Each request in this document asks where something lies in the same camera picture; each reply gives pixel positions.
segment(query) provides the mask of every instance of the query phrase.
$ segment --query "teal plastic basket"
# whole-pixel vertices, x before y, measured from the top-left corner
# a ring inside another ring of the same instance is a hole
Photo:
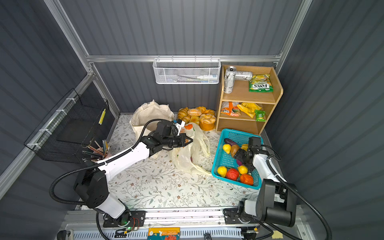
[[[259,173],[257,172],[256,169],[251,172],[251,176],[253,177],[253,186],[241,183],[239,178],[237,179],[237,181],[233,181],[233,180],[221,177],[217,173],[217,169],[220,166],[224,166],[227,168],[232,167],[232,168],[235,168],[236,170],[238,167],[236,160],[230,154],[226,153],[223,150],[223,145],[225,144],[224,139],[229,138],[232,141],[236,142],[239,146],[241,146],[243,144],[248,144],[248,140],[250,137],[259,137],[261,139],[261,143],[263,144],[262,137],[258,135],[254,135],[247,132],[241,132],[237,130],[232,130],[232,129],[227,129],[227,128],[221,131],[220,141],[217,146],[216,156],[215,156],[214,164],[211,171],[214,177],[220,180],[223,180],[225,182],[236,184],[242,187],[247,187],[247,188],[256,189],[256,190],[261,188],[262,180],[260,179]]]

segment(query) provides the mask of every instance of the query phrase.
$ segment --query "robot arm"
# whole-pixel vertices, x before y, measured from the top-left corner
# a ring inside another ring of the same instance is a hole
[[[156,130],[139,139],[136,147],[128,148],[109,158],[98,161],[98,164],[105,162],[102,166],[80,171],[74,190],[89,208],[107,213],[116,219],[118,226],[126,225],[131,218],[130,211],[122,202],[109,193],[107,183],[121,171],[161,151],[163,147],[172,149],[190,144],[193,139],[186,136],[185,133],[180,134],[181,127],[184,124],[185,122],[179,119],[178,122],[159,121]],[[118,159],[107,163],[107,160],[116,157]]]
[[[280,174],[273,174],[267,161],[274,172],[278,173],[278,171],[268,156],[269,153],[262,149],[259,137],[250,137],[248,151],[239,149],[234,155],[234,158],[242,162],[249,170],[252,171],[256,168],[263,182],[257,200],[243,199],[239,202],[236,213],[228,209],[224,210],[224,214],[236,215],[241,222],[249,222],[254,216],[261,222],[291,227],[295,224],[297,197],[284,188],[276,178],[279,176],[285,181]],[[275,194],[279,194],[284,202],[276,202]]]

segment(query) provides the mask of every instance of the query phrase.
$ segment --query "yellow sticker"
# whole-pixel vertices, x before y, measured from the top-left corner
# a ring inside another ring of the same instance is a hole
[[[180,232],[179,227],[159,227],[159,228],[149,228],[148,236],[159,234],[159,236],[168,236],[168,235],[177,235]]]
[[[100,124],[100,125],[103,123],[104,116],[105,116],[105,109],[104,109],[104,111],[103,111],[103,113],[101,114],[100,119],[99,119],[99,124]]]
[[[273,231],[272,239],[283,238],[283,234],[279,231]]]

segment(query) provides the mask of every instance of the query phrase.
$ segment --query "yellow snack bag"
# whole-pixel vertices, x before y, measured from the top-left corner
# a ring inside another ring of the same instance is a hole
[[[238,104],[237,107],[245,112],[248,116],[253,118],[255,116],[255,110],[260,110],[261,107],[257,105],[256,103],[242,103]]]

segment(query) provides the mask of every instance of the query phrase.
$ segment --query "green snack bag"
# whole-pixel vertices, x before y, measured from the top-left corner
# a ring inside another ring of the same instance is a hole
[[[265,122],[265,111],[255,110],[255,113],[257,122]]]
[[[249,91],[258,93],[273,92],[273,87],[271,81],[269,80],[269,74],[254,75],[253,78],[249,80]]]

